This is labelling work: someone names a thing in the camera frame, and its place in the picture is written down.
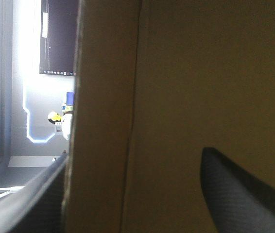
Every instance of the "led light outline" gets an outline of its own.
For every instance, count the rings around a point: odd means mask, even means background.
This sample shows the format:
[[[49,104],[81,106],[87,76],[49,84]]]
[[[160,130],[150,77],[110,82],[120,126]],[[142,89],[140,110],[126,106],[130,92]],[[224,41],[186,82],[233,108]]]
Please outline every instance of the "led light outline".
[[[23,103],[22,103],[22,108],[23,110],[26,112],[26,137],[33,142],[34,144],[45,144],[47,142],[49,142],[54,136],[55,133],[51,134],[48,138],[46,139],[34,139],[31,136],[31,126],[30,126],[30,119],[31,119],[31,112],[30,110],[26,107],[26,96],[27,96],[27,92],[26,92],[26,87],[27,84],[25,81],[23,81]]]

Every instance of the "monitor screen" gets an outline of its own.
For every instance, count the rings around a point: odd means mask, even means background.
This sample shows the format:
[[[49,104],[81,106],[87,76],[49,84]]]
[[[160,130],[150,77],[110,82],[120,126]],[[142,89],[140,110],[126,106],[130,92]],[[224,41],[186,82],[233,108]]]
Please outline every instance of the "monitor screen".
[[[42,0],[41,74],[75,76],[74,55],[79,0]]]

